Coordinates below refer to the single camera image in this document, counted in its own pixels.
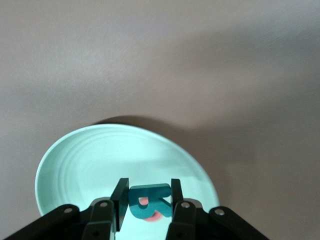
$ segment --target plate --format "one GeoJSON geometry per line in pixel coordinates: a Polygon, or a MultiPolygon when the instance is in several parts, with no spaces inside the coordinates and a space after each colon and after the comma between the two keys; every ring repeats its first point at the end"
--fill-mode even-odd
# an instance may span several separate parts
{"type": "MultiPolygon", "coordinates": [[[[206,212],[219,205],[207,173],[180,146],[143,128],[98,124],[63,136],[45,153],[35,177],[39,211],[45,215],[63,204],[83,211],[110,197],[120,178],[129,178],[130,187],[180,179],[184,198],[200,201],[206,212]]],[[[128,208],[116,239],[164,240],[171,220],[138,219],[128,208]]]]}

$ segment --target gray table surface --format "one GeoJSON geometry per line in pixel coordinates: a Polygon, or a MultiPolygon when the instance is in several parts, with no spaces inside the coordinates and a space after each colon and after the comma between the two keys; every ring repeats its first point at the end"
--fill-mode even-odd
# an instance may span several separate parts
{"type": "Polygon", "coordinates": [[[1,1],[0,239],[46,150],[103,119],[174,140],[270,239],[320,236],[320,1],[1,1]]]}

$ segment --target light blue plate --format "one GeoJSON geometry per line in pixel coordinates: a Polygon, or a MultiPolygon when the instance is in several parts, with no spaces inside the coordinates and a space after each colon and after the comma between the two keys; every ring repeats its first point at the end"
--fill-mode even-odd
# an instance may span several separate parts
{"type": "MultiPolygon", "coordinates": [[[[81,211],[97,198],[110,197],[120,178],[130,186],[171,184],[180,179],[184,198],[199,200],[208,212],[219,205],[216,190],[198,162],[172,141],[124,124],[99,124],[75,130],[43,156],[35,177],[42,215],[63,204],[81,211]]],[[[149,222],[128,209],[117,240],[164,240],[170,217],[149,222]]]]}

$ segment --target pink underside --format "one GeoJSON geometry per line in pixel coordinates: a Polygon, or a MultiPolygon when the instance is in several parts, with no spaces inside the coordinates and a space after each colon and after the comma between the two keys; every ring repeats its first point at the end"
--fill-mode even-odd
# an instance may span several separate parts
{"type": "MultiPolygon", "coordinates": [[[[147,197],[139,198],[139,203],[141,205],[147,205],[149,203],[148,198],[147,197]]],[[[158,211],[155,211],[155,213],[151,217],[145,218],[143,220],[145,220],[147,222],[155,222],[155,221],[158,221],[159,219],[161,219],[161,217],[162,217],[162,214],[158,211]]]]}

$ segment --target screw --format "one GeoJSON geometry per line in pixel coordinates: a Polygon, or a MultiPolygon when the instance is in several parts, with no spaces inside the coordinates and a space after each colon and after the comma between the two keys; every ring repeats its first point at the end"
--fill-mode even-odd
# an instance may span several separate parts
{"type": "Polygon", "coordinates": [[[190,204],[186,201],[184,201],[183,203],[181,203],[181,207],[183,207],[184,209],[188,209],[190,208],[190,204]]]}
{"type": "Polygon", "coordinates": [[[104,201],[104,202],[100,203],[100,207],[105,208],[106,206],[108,206],[107,202],[104,201]]]}
{"type": "Polygon", "coordinates": [[[220,208],[214,210],[214,212],[215,212],[215,214],[220,215],[220,216],[225,215],[225,212],[220,208]]]}
{"type": "Polygon", "coordinates": [[[71,213],[72,212],[72,208],[68,207],[63,211],[65,214],[71,213]]]}

